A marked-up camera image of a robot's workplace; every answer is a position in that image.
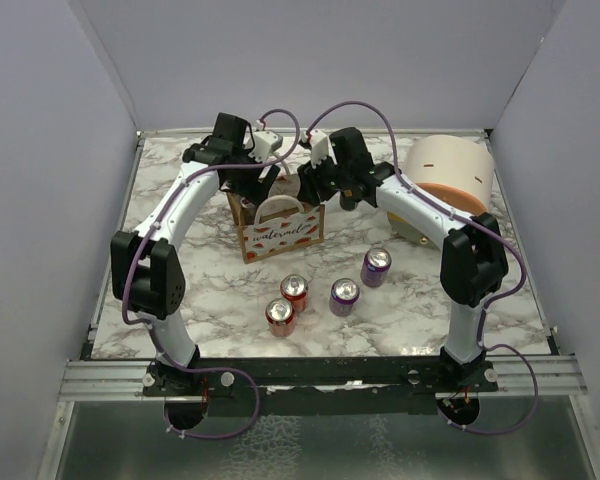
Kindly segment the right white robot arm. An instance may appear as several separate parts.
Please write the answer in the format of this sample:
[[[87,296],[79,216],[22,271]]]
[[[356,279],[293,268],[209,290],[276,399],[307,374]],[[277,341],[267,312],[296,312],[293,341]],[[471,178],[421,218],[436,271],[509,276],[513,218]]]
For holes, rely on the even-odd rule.
[[[344,210],[366,202],[407,221],[440,249],[440,282],[451,299],[451,313],[441,352],[449,360],[440,365],[439,378],[449,390],[466,388],[476,376],[472,363],[484,355],[478,340],[484,322],[479,310],[509,271],[498,222],[488,213],[454,211],[394,165],[376,163],[354,127],[330,135],[303,133],[300,145],[311,154],[298,168],[300,200],[315,206],[338,194]]]

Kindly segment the silver blue slim can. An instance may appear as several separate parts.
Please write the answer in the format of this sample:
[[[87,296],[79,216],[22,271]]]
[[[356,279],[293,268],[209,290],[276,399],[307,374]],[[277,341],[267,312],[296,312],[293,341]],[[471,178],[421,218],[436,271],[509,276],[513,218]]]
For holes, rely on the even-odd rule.
[[[246,198],[242,198],[242,199],[241,199],[241,205],[242,205],[244,208],[255,208],[255,207],[256,207],[256,205],[255,205],[255,204],[253,204],[251,201],[249,201],[249,200],[248,200],[248,199],[246,199]]]

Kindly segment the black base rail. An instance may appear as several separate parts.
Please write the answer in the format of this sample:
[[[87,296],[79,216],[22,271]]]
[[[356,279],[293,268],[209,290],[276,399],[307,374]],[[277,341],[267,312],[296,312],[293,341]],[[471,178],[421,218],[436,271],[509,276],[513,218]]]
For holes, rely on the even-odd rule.
[[[454,367],[438,356],[199,358],[188,372],[152,361],[142,383],[146,398],[212,416],[433,415],[437,395],[498,388],[485,358]]]

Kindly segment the red cola can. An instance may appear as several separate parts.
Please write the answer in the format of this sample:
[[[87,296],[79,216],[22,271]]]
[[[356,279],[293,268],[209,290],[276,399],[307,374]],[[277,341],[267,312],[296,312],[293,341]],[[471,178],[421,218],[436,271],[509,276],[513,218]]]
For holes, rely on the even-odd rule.
[[[271,300],[265,308],[269,331],[276,337],[287,337],[295,329],[295,310],[285,298]]]
[[[281,295],[293,306],[297,314],[301,314],[308,306],[308,282],[298,274],[290,274],[280,283]]]

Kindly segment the red cola can rear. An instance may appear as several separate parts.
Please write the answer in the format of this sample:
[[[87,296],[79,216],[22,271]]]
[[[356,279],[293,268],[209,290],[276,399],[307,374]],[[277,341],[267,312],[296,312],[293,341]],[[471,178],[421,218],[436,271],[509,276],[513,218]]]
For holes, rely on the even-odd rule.
[[[293,306],[297,314],[301,314],[308,306],[308,282],[298,274],[290,274],[280,283],[281,295]]]

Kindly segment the purple can near centre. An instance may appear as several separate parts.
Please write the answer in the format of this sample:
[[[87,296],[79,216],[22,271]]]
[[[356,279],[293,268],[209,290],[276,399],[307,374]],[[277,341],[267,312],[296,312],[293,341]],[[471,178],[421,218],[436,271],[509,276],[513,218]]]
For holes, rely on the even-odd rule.
[[[359,296],[359,286],[353,279],[340,278],[331,287],[329,308],[334,315],[346,317],[353,312]]]

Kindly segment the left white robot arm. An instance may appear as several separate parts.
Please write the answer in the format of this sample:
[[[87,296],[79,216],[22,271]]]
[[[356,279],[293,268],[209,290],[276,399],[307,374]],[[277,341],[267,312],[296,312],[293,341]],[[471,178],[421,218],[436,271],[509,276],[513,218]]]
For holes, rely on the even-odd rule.
[[[122,319],[148,329],[158,360],[170,365],[166,382],[179,394],[194,392],[201,380],[192,364],[198,347],[180,311],[186,289],[180,246],[222,187],[237,187],[253,204],[266,198],[280,170],[272,160],[282,143],[264,126],[219,114],[212,133],[184,151],[173,184],[153,212],[133,231],[118,231],[111,239],[111,285]]]

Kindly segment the red cola can front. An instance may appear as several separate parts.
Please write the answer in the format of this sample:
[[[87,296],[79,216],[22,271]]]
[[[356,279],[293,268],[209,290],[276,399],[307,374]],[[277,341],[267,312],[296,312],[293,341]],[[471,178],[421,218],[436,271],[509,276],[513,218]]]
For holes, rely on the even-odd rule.
[[[285,298],[271,300],[265,308],[269,331],[276,337],[287,337],[295,329],[295,310]]]

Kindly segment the purple can near right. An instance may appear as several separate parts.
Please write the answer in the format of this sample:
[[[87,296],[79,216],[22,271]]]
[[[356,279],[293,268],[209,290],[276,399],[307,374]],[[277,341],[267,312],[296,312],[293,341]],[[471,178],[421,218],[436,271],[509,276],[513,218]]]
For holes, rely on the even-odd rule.
[[[381,247],[370,248],[363,259],[361,281],[368,287],[380,287],[392,265],[390,253]]]

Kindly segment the watermelon canvas tote bag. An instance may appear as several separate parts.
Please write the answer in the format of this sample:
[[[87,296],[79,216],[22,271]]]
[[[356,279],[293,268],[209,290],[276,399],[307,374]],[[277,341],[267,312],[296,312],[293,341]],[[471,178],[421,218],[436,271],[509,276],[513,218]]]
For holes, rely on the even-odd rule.
[[[258,207],[244,208],[242,197],[226,194],[245,264],[324,241],[325,205],[298,200],[298,174],[285,161],[282,168],[268,198]]]

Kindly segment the purple can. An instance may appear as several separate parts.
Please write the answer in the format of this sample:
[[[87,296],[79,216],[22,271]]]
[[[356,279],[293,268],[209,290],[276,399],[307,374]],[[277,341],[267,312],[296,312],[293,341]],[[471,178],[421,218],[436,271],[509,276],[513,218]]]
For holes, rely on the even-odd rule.
[[[380,287],[392,265],[390,253],[381,247],[370,248],[363,259],[361,281],[368,287]]]
[[[353,279],[340,278],[331,287],[329,308],[334,315],[346,317],[353,312],[359,296],[359,286]]]

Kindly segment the black and yellow can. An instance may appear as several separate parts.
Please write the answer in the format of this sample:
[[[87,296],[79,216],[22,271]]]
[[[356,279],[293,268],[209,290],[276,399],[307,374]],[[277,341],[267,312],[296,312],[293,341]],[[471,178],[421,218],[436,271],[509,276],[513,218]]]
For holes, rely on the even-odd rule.
[[[345,189],[340,191],[339,205],[344,211],[354,211],[361,202],[360,195],[356,190]]]

